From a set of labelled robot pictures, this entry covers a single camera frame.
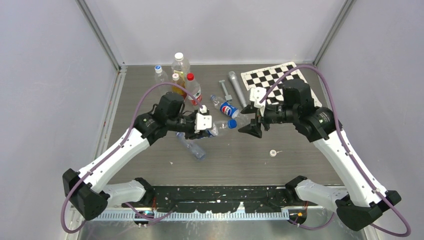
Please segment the blue label clear bottle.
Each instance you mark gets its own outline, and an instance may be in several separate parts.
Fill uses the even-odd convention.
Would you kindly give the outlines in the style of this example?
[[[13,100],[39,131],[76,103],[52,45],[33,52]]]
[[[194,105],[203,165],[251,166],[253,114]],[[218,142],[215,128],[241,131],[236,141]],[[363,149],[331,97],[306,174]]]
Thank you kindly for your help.
[[[224,136],[229,130],[227,125],[228,120],[217,120],[212,123],[212,128],[202,130],[200,139]]]

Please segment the blue bottle cap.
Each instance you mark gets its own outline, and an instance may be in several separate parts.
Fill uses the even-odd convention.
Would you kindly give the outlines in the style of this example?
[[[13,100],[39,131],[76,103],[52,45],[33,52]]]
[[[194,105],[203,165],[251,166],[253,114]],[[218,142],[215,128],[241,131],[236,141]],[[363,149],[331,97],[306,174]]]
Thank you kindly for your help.
[[[229,129],[235,129],[237,127],[237,121],[235,119],[230,119],[227,121],[227,126]]]

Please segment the white bottle cap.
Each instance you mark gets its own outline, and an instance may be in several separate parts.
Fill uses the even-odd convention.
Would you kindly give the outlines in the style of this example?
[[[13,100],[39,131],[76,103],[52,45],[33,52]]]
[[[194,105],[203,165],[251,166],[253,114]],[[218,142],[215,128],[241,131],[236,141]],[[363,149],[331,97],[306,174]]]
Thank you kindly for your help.
[[[276,150],[272,149],[272,150],[269,151],[269,156],[274,158],[277,155],[277,153],[278,152]]]

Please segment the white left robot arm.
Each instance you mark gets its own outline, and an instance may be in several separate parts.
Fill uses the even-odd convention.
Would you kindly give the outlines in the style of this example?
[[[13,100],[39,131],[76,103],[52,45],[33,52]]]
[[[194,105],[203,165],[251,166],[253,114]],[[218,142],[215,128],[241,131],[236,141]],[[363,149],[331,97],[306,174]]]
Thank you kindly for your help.
[[[62,176],[65,196],[86,221],[97,218],[106,208],[124,203],[141,207],[153,204],[154,188],[143,178],[109,184],[131,159],[152,146],[168,132],[184,133],[188,139],[208,136],[212,116],[205,105],[185,115],[184,99],[167,92],[146,113],[137,115],[121,138],[90,164]]]

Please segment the clear bottle pink label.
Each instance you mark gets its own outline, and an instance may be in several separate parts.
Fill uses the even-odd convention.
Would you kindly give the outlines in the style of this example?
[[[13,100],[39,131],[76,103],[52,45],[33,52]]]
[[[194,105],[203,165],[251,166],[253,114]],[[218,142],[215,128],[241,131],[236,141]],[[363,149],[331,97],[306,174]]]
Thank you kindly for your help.
[[[184,146],[184,148],[189,151],[197,160],[201,161],[205,159],[206,151],[193,140],[186,139],[183,132],[177,132],[176,137]]]

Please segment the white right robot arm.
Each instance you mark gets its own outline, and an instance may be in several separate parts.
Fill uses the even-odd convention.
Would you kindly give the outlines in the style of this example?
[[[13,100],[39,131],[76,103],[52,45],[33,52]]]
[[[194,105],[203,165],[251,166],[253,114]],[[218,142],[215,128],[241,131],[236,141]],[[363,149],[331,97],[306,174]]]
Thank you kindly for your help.
[[[287,80],[282,84],[283,101],[269,105],[266,89],[249,89],[249,105],[245,114],[254,114],[251,122],[240,129],[257,138],[272,124],[293,124],[295,129],[327,158],[342,180],[345,190],[315,183],[304,176],[289,181],[285,198],[291,205],[302,201],[320,205],[333,213],[351,230],[359,231],[375,222],[401,201],[395,190],[382,186],[366,169],[359,156],[347,149],[347,136],[334,113],[315,105],[310,86],[301,79]]]

